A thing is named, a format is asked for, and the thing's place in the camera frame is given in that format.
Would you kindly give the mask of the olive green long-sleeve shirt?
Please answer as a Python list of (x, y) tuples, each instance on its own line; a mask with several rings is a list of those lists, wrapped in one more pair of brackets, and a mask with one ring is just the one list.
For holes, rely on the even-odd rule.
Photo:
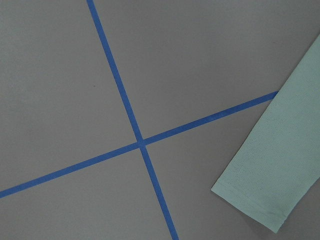
[(278, 232), (320, 177), (320, 41), (270, 102), (211, 191)]

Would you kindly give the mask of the brown paper table cover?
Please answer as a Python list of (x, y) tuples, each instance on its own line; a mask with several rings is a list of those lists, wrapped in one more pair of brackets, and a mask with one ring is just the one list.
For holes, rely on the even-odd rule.
[[(320, 33), (317, 0), (96, 0), (144, 139), (278, 91)], [(317, 240), (316, 183), (278, 233), (211, 191), (268, 102), (148, 144), (181, 240)], [(0, 3), (3, 240), (169, 240), (84, 0)]]

